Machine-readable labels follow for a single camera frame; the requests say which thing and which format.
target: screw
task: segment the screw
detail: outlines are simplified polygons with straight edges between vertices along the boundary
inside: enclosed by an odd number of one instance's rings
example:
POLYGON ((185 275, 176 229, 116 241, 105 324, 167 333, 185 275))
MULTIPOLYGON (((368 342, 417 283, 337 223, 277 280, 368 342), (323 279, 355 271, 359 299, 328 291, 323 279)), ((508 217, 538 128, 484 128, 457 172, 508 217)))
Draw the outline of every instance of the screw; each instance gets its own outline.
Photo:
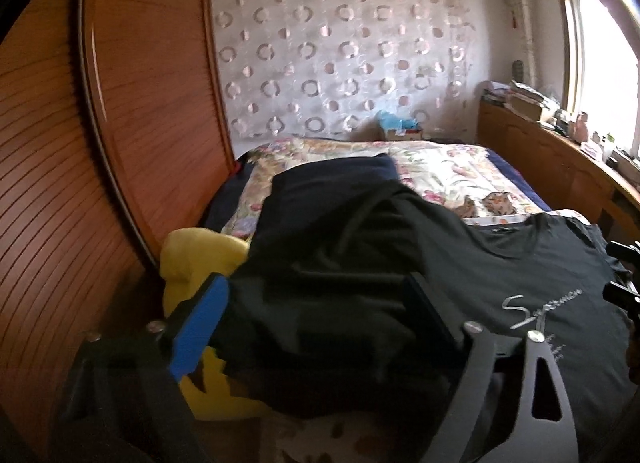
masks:
POLYGON ((527 331, 527 337, 529 337, 529 340, 532 340, 534 342, 544 342, 545 341, 545 335, 543 335, 540 331, 538 331, 537 329, 531 329, 529 331, 527 331))
POLYGON ((146 330, 153 334, 162 333, 166 328, 166 324, 161 320, 152 320, 146 325, 146 330))
POLYGON ((102 338, 102 334, 97 331, 85 331, 84 340, 87 342, 97 342, 102 338))
POLYGON ((477 335, 482 333, 482 326, 473 320, 467 320, 464 324, 465 331, 470 335, 477 335))

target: black t-shirt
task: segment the black t-shirt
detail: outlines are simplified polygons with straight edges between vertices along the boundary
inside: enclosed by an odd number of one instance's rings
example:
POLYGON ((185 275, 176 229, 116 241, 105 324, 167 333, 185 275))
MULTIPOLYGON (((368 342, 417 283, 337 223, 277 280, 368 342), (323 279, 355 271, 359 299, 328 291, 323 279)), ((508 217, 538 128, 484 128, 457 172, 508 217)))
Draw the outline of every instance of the black t-shirt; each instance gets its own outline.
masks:
POLYGON ((515 225, 468 226, 401 183, 384 182, 250 255, 232 276, 213 344, 228 361, 225 372, 243 380, 248 370, 244 383, 268 403, 270 384, 257 382, 264 367, 361 373, 366 366, 369 381, 382 382, 401 367, 399 359, 418 352, 401 294, 404 276, 418 271, 466 319, 492 332, 543 331, 584 458, 602 444, 634 391, 624 362, 626 318, 602 298, 604 285, 626 271, 604 245, 597 226, 547 214, 515 225))

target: yellow cushion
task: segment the yellow cushion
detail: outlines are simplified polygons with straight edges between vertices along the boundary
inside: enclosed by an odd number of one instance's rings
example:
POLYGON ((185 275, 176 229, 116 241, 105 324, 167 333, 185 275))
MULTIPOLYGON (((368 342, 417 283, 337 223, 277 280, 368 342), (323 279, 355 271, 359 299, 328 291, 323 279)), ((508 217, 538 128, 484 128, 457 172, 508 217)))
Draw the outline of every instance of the yellow cushion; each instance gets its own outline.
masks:
MULTIPOLYGON (((206 228, 182 228, 171 232, 160 253, 160 275, 165 280, 162 308, 169 316, 182 301, 193 297, 212 273, 231 275, 244 263, 249 244, 206 228)), ((203 393, 189 377, 179 382, 180 390, 200 420, 232 420, 262 416, 269 408, 261 401, 231 396, 222 370, 224 361, 207 347, 202 354, 203 393)))

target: floral blanket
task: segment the floral blanket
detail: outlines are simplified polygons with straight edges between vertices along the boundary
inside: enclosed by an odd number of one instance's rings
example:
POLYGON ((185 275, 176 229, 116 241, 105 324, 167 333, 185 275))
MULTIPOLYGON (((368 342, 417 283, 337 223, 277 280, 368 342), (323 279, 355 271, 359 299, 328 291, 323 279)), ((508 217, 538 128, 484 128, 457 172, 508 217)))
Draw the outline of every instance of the floral blanket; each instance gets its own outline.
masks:
MULTIPOLYGON (((473 224, 484 218, 527 216, 542 210, 503 176, 475 145, 442 145, 430 141, 344 142, 289 138, 252 150, 254 171, 244 187, 238 208, 222 233, 242 239, 255 230, 262 203, 271 193, 271 179, 292 167, 325 159, 388 154, 402 183, 426 201, 444 205, 473 224)), ((569 211, 568 216, 579 216, 569 211)))

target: white polka dot fabric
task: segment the white polka dot fabric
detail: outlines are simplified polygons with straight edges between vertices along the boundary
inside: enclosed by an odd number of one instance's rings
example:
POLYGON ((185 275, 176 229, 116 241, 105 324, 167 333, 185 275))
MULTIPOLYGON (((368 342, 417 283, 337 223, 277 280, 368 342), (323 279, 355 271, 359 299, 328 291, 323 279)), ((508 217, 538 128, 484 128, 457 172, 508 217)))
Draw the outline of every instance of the white polka dot fabric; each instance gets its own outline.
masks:
POLYGON ((350 139, 379 110, 464 131, 465 0, 212 0, 232 139, 350 139))

